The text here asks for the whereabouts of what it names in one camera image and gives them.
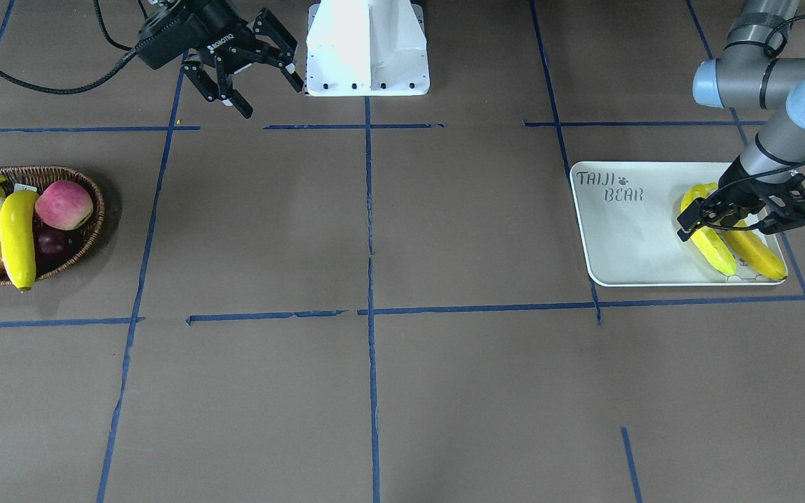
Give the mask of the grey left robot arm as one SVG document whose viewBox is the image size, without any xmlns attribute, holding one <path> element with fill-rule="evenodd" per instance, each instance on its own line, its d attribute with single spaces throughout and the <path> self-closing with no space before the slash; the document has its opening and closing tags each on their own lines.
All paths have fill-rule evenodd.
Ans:
<svg viewBox="0 0 805 503">
<path fill-rule="evenodd" d="M 805 226 L 805 58 L 781 57 L 792 26 L 802 19 L 798 5 L 745 2 L 721 57 L 697 68 L 697 104 L 772 115 L 721 175 L 718 188 L 681 211 L 681 241 L 703 227 L 772 235 Z"/>
</svg>

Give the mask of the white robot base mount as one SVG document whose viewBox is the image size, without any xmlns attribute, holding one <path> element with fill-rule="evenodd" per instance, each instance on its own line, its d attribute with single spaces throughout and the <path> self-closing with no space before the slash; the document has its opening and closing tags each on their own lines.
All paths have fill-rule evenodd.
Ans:
<svg viewBox="0 0 805 503">
<path fill-rule="evenodd" d="M 422 6 L 319 1 L 307 17 L 309 96 L 423 96 L 431 87 Z"/>
</svg>

